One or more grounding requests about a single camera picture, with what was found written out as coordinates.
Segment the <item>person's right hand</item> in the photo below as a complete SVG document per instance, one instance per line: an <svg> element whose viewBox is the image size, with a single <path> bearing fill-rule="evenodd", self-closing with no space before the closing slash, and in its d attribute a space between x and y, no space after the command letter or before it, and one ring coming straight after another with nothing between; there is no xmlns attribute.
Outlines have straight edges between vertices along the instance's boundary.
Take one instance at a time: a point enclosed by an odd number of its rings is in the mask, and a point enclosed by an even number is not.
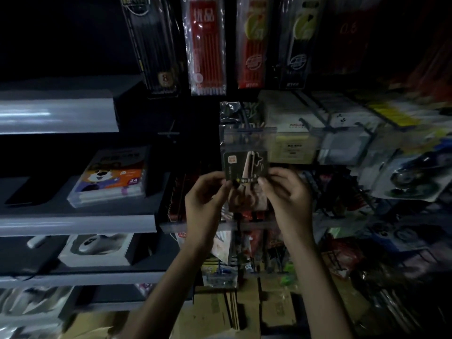
<svg viewBox="0 0 452 339"><path fill-rule="evenodd" d="M297 173L272 167L265 177L280 184L281 201L270 201L276 222L288 246L290 242L313 245L312 199L308 186Z"/></svg>

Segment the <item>person's left hand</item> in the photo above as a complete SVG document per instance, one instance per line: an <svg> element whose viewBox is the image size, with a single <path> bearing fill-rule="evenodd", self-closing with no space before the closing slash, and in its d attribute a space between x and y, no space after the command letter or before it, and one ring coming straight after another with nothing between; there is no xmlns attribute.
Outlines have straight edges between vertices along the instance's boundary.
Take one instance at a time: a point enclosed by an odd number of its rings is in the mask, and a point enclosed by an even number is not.
<svg viewBox="0 0 452 339"><path fill-rule="evenodd" d="M213 171L201 175L185 196L186 241L193 247L210 251L222 216L225 202L213 202L225 172Z"/></svg>

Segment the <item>clear packet of scissors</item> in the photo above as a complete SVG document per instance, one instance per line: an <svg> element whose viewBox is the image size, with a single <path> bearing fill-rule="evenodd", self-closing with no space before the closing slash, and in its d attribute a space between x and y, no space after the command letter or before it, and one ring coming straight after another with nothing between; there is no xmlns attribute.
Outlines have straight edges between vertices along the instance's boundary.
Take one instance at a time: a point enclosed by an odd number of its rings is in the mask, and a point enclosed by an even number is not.
<svg viewBox="0 0 452 339"><path fill-rule="evenodd" d="M268 176L269 151L277 133L275 127L232 128L220 126L220 153L226 179L233 188L229 211L266 211L268 199L258 179Z"/></svg>

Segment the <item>person's left forearm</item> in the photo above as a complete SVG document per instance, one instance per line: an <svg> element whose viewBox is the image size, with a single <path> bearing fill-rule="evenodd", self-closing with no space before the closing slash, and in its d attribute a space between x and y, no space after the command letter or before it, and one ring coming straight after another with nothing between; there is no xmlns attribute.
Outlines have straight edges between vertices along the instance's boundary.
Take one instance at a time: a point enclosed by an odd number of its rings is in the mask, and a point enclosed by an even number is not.
<svg viewBox="0 0 452 339"><path fill-rule="evenodd" d="M138 312L129 316L118 339L169 339L212 245L213 238L187 237L147 300Z"/></svg>

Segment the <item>person's right forearm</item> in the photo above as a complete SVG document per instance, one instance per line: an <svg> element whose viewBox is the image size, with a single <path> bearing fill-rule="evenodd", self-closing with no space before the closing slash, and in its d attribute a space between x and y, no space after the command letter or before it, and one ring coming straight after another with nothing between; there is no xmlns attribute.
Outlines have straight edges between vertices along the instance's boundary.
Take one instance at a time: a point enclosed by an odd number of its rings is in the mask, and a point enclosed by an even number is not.
<svg viewBox="0 0 452 339"><path fill-rule="evenodd" d="M355 339L351 321L313 240L283 234L296 271L311 339Z"/></svg>

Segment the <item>white carton box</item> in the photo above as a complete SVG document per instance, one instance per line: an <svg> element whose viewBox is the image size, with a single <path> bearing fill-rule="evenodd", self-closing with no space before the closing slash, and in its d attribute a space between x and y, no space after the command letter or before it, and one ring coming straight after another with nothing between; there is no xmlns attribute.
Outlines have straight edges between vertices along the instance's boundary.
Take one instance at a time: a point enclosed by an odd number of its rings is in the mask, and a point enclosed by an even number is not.
<svg viewBox="0 0 452 339"><path fill-rule="evenodd" d="M261 90L258 101L265 126L275 130L268 138L268 161L312 164L325 127L313 109L289 91Z"/></svg>

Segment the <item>marker box with dog print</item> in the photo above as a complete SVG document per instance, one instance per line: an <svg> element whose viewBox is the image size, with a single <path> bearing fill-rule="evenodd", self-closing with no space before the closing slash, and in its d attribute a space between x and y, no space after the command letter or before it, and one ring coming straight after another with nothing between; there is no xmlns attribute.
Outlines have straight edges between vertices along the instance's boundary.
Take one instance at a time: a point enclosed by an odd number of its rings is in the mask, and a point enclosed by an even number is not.
<svg viewBox="0 0 452 339"><path fill-rule="evenodd" d="M144 198L150 147L99 150L67 197L73 208Z"/></svg>

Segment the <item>brown cardboard box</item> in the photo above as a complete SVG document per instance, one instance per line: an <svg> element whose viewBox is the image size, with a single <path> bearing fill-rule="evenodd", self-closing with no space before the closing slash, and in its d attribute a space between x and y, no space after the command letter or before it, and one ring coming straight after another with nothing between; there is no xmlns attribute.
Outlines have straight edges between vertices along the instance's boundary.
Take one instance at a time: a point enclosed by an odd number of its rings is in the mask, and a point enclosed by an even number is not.
<svg viewBox="0 0 452 339"><path fill-rule="evenodd" d="M261 277L262 322L267 327L293 326L297 322L292 294L298 283L288 276Z"/></svg>
<svg viewBox="0 0 452 339"><path fill-rule="evenodd" d="M170 339L234 339L236 333L224 294L196 294L179 312Z"/></svg>

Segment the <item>white box with mouse picture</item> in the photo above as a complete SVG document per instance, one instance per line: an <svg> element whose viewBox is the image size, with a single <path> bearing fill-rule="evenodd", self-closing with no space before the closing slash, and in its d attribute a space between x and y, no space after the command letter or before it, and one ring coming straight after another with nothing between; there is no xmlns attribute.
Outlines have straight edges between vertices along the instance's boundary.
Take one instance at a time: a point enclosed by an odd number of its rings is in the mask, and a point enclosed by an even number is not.
<svg viewBox="0 0 452 339"><path fill-rule="evenodd" d="M72 234L58 259L67 267L131 266L140 234Z"/></svg>

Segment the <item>red pen refill pack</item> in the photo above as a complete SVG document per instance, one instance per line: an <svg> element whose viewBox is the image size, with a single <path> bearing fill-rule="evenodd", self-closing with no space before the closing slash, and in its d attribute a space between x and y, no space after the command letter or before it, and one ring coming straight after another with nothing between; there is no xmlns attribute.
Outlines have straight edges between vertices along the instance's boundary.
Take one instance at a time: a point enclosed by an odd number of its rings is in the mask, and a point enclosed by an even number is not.
<svg viewBox="0 0 452 339"><path fill-rule="evenodd" d="M225 96L224 0L181 0L192 96Z"/></svg>

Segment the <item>red gel pen pack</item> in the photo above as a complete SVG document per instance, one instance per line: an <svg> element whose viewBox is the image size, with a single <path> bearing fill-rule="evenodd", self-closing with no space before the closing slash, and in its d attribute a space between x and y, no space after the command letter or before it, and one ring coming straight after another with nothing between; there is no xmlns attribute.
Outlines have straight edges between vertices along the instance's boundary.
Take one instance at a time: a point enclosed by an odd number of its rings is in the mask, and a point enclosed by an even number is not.
<svg viewBox="0 0 452 339"><path fill-rule="evenodd" d="M237 0L236 81L238 89L261 89L265 82L272 0Z"/></svg>

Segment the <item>correction tape blister pack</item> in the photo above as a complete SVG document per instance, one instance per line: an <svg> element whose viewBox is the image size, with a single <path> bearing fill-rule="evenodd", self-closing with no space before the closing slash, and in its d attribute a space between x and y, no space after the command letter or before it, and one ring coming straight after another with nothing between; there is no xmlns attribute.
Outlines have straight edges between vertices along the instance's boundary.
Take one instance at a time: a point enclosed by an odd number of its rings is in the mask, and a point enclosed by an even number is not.
<svg viewBox="0 0 452 339"><path fill-rule="evenodd" d="M418 155L400 154L380 171L370 188L379 199L434 202L452 182L452 146Z"/></svg>

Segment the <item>black gel pen pack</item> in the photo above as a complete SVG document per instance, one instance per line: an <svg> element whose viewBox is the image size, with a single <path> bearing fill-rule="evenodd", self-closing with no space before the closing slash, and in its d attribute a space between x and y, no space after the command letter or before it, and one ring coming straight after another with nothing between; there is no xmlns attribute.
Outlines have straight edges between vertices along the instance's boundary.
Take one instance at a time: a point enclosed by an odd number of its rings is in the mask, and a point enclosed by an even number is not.
<svg viewBox="0 0 452 339"><path fill-rule="evenodd" d="M304 88L324 6L325 0L280 1L279 89Z"/></svg>

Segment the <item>grey shelf board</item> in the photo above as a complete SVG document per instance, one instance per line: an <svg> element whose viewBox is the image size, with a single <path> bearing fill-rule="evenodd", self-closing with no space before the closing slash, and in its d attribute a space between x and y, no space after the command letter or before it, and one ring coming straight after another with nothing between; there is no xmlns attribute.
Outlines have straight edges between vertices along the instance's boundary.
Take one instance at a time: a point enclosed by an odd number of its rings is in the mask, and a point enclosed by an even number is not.
<svg viewBox="0 0 452 339"><path fill-rule="evenodd" d="M0 135L119 132L108 90L0 91Z"/></svg>
<svg viewBox="0 0 452 339"><path fill-rule="evenodd" d="M88 286L157 283L179 252L177 242L168 234L161 234L152 255L146 247L139 247L138 261L131 266L69 268L58 263L48 272L35 275L0 276L0 288L35 286Z"/></svg>
<svg viewBox="0 0 452 339"><path fill-rule="evenodd" d="M77 176L71 177L45 204L8 207L4 202L27 180L26 177L0 178L0 236L152 233L169 173L152 182L145 198L73 208L67 196Z"/></svg>

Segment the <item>black pencil pack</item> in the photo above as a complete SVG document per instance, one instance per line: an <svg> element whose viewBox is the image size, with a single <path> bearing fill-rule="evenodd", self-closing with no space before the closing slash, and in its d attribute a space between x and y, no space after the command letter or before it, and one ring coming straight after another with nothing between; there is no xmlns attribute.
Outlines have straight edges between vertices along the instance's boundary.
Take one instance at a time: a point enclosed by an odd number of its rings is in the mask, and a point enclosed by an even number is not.
<svg viewBox="0 0 452 339"><path fill-rule="evenodd" d="M168 0L120 2L148 95L178 95L180 68L174 43L177 26Z"/></svg>

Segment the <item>dark flat notebook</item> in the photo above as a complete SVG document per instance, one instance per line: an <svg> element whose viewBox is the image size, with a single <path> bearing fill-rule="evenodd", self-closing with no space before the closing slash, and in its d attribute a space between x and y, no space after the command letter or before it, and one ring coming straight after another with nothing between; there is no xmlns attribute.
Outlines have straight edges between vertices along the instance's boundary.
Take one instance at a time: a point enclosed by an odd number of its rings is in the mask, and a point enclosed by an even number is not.
<svg viewBox="0 0 452 339"><path fill-rule="evenodd" d="M4 204L7 206L44 204L52 199L59 188L58 185L58 179L45 180L38 177L30 177Z"/></svg>

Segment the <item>clear display rail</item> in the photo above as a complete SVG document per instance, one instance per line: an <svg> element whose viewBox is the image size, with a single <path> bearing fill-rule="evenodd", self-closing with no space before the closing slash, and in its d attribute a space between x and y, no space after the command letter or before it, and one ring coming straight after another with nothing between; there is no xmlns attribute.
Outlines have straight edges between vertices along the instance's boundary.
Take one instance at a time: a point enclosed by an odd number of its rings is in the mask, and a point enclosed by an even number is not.
<svg viewBox="0 0 452 339"><path fill-rule="evenodd" d="M187 232L186 222L166 222L159 224L163 233L182 233ZM251 230L272 230L277 229L278 224L274 218L259 222L241 222L241 221L220 221L218 231L251 231Z"/></svg>

